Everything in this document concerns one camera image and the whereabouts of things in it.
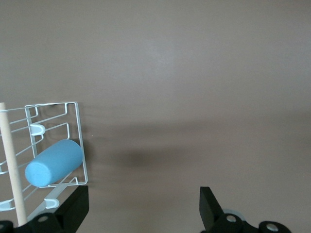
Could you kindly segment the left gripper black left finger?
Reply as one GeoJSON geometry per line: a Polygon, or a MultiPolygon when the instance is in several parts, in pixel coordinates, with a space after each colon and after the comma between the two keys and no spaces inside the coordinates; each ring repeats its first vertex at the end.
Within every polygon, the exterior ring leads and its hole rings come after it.
{"type": "Polygon", "coordinates": [[[43,213],[20,227],[0,222],[2,233],[75,233],[89,212],[87,185],[77,187],[54,213],[43,213]]]}

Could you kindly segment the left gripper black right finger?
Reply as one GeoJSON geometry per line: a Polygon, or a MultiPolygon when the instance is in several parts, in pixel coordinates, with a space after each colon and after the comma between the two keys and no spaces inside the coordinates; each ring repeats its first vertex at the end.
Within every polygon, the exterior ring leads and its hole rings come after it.
{"type": "Polygon", "coordinates": [[[210,187],[200,188],[199,212],[205,233],[290,233],[285,225],[263,221],[258,227],[234,213],[225,213],[210,187]]]}

